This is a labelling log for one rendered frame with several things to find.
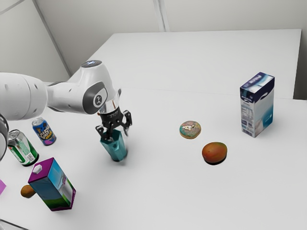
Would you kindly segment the frosted donut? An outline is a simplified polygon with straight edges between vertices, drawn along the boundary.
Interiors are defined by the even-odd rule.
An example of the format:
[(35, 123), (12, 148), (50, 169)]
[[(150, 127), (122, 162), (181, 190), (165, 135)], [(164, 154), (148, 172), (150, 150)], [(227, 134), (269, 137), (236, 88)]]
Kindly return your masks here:
[(180, 125), (179, 133), (186, 139), (194, 139), (201, 133), (201, 126), (196, 121), (186, 121)]

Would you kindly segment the orange-red mango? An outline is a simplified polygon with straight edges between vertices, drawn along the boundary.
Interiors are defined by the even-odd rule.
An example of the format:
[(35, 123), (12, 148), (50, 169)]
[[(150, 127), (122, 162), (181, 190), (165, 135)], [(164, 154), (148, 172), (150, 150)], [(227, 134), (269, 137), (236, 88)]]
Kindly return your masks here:
[(211, 164), (222, 162), (227, 156), (227, 146), (222, 142), (211, 142), (202, 149), (204, 160)]

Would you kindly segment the small brown fruit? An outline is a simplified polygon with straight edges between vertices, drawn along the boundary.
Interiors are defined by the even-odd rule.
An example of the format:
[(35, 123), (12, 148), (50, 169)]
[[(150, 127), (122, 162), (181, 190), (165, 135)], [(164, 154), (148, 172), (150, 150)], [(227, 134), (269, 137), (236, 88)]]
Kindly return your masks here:
[(31, 198), (36, 194), (36, 192), (30, 185), (24, 185), (21, 188), (20, 194), (22, 197)]

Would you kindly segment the purple-topped carton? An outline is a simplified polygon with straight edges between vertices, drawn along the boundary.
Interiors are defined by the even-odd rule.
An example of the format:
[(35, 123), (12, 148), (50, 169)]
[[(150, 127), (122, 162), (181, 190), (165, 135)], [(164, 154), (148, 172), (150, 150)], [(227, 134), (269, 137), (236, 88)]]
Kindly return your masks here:
[(51, 211), (72, 209), (76, 189), (55, 158), (36, 163), (28, 183)]

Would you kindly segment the teal faceted mug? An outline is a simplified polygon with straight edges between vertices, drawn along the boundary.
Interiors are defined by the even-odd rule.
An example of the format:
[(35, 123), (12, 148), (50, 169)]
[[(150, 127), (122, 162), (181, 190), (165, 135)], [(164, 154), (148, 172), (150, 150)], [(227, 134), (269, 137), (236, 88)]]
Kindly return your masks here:
[(112, 140), (104, 140), (101, 138), (100, 142), (109, 153), (113, 161), (119, 162), (126, 158), (127, 149), (121, 131), (114, 130)]

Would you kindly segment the green drink can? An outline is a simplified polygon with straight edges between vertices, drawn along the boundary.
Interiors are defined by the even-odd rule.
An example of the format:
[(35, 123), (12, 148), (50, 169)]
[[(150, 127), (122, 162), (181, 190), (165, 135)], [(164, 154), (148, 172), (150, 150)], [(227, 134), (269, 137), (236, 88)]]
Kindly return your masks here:
[(22, 166), (33, 165), (39, 159), (39, 154), (31, 142), (18, 129), (9, 132), (8, 148)]

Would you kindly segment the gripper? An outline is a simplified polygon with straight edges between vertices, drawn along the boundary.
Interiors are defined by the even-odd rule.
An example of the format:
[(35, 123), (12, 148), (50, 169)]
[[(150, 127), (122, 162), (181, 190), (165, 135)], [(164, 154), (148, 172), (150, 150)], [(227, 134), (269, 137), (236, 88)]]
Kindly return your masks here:
[(119, 107), (107, 114), (103, 114), (102, 112), (98, 112), (97, 114), (100, 116), (102, 124), (96, 126), (95, 129), (102, 140), (113, 141), (112, 131), (116, 127), (123, 127), (124, 131), (128, 131), (129, 127), (132, 125), (130, 111), (125, 110), (122, 113)]

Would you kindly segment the blue and white carton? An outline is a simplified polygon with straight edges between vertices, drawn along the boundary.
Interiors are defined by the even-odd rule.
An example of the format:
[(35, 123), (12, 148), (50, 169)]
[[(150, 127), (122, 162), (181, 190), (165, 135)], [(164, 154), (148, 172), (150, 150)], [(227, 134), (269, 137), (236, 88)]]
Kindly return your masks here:
[(259, 72), (240, 87), (242, 131), (255, 138), (273, 122), (275, 77)]

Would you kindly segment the blue drink can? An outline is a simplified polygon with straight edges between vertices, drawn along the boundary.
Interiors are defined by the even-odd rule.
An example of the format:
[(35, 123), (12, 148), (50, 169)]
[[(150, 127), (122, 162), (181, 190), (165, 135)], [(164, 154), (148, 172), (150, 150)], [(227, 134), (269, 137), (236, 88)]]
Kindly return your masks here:
[(41, 117), (34, 119), (32, 121), (32, 127), (45, 146), (52, 145), (56, 141), (56, 135), (45, 119)]

